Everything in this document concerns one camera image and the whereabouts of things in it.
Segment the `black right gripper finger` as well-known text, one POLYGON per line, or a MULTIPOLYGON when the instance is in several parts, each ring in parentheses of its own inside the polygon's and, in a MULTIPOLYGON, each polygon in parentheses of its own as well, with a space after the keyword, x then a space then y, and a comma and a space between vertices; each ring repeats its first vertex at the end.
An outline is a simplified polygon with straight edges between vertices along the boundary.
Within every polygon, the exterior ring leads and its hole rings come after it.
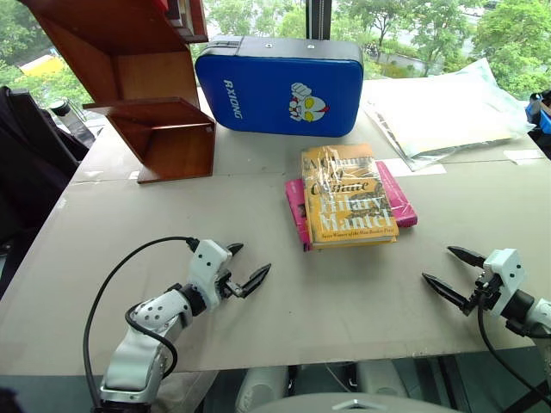
POLYGON ((464 315, 468 316, 472 311, 470 301, 459 294, 453 287, 431 274, 422 273, 424 280, 441 297, 455 305, 464 315))
POLYGON ((486 258, 478 252, 471 251, 459 246, 448 246, 447 250, 455 255, 458 259, 466 264, 476 267, 483 268, 486 258))

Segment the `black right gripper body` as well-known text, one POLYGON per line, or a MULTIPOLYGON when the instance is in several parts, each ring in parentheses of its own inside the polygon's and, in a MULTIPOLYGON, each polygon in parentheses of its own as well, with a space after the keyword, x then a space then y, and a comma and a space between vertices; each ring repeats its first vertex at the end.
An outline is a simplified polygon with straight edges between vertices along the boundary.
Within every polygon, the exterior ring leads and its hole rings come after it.
POLYGON ((484 272, 474 282, 475 289, 471 294, 467 308, 472 311, 482 305, 484 310, 491 310, 501 296, 501 276, 497 273, 484 272))

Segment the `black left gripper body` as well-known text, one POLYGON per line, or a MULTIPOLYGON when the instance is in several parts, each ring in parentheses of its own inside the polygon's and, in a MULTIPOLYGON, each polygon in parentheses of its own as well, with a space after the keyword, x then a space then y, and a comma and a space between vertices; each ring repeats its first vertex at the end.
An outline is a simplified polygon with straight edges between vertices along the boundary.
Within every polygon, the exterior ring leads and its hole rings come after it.
POLYGON ((231 296, 244 299, 246 297, 245 288, 232 281, 232 273, 228 269, 223 269, 216 281, 217 292, 221 299, 228 299, 231 296))

